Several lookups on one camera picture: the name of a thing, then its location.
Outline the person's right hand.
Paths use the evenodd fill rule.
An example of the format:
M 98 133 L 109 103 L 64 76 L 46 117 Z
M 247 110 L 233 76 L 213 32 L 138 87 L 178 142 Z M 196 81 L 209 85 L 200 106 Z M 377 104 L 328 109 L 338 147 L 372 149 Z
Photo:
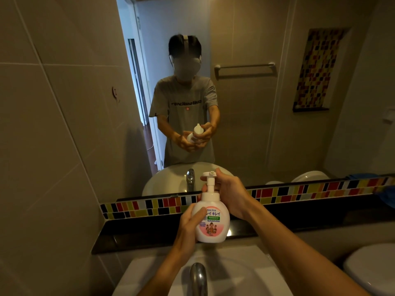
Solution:
M 215 181 L 212 185 L 206 176 L 201 176 L 201 180 L 205 180 L 206 184 L 202 187 L 202 193 L 216 192 Z M 235 217 L 247 221 L 249 218 L 249 209 L 253 205 L 254 199 L 250 196 L 241 180 L 231 175 L 231 188 L 225 195 L 220 195 L 220 201 L 225 204 L 230 214 Z

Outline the person's left hand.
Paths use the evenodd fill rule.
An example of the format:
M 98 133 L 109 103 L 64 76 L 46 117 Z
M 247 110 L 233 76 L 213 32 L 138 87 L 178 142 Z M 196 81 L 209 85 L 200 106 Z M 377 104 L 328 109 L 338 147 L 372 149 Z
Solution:
M 171 249 L 175 261 L 181 266 L 185 265 L 195 250 L 197 227 L 185 227 L 185 212 L 180 217 L 179 228 Z

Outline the white pump soap bottle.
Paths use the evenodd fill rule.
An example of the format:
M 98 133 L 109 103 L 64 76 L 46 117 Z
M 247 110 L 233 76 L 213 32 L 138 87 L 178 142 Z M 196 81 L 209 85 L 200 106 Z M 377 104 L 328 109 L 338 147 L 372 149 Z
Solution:
M 205 172 L 203 176 L 209 180 L 212 185 L 215 171 Z M 197 241 L 201 243 L 217 244 L 225 241 L 230 229 L 230 214 L 224 203 L 220 201 L 219 193 L 207 192 L 202 193 L 199 207 L 206 207 L 207 215 L 195 230 Z

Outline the person's right forearm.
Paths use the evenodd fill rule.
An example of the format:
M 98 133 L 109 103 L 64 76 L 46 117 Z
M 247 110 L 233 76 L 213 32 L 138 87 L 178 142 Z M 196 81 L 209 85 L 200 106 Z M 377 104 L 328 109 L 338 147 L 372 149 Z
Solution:
M 370 296 L 263 206 L 247 212 L 245 219 L 259 235 L 294 296 Z

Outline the person's left forearm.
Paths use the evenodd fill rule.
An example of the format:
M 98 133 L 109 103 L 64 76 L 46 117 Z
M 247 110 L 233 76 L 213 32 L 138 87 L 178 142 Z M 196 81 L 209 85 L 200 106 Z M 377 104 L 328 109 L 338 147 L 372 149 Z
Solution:
M 171 286 L 195 251 L 195 241 L 177 242 L 173 245 L 166 258 L 136 296 L 168 296 Z

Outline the chrome faucet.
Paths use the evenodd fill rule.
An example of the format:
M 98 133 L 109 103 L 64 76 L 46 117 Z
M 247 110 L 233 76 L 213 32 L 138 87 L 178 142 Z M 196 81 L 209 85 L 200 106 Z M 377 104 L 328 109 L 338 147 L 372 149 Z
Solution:
M 190 287 L 192 296 L 208 296 L 208 283 L 205 266 L 196 262 L 190 268 Z

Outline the white sink basin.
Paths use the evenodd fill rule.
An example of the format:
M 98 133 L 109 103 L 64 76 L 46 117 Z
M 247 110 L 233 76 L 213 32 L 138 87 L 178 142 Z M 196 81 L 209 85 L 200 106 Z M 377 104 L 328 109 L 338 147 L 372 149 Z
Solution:
M 163 260 L 164 255 L 133 259 L 112 296 L 135 296 Z M 271 258 L 256 245 L 196 251 L 177 274 L 169 296 L 192 296 L 194 263 L 205 267 L 209 296 L 293 296 Z

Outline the blue cloth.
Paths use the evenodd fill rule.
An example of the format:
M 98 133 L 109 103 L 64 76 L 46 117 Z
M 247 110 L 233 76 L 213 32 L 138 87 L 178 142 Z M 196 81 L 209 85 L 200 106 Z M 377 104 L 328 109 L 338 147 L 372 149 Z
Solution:
M 382 202 L 395 209 L 395 185 L 381 187 L 374 192 L 374 195 L 377 195 Z

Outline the large wall mirror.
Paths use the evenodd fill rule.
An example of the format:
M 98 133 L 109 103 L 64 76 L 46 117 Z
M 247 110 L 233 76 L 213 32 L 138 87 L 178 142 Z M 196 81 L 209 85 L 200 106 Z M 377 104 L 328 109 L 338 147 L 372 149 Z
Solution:
M 155 133 L 142 196 L 199 190 L 220 167 L 246 186 L 395 174 L 395 0 L 118 0 L 142 53 L 138 80 Z M 216 134 L 188 153 L 160 133 L 209 121 L 206 79 L 176 80 L 167 44 L 201 43 L 200 75 L 220 110 Z

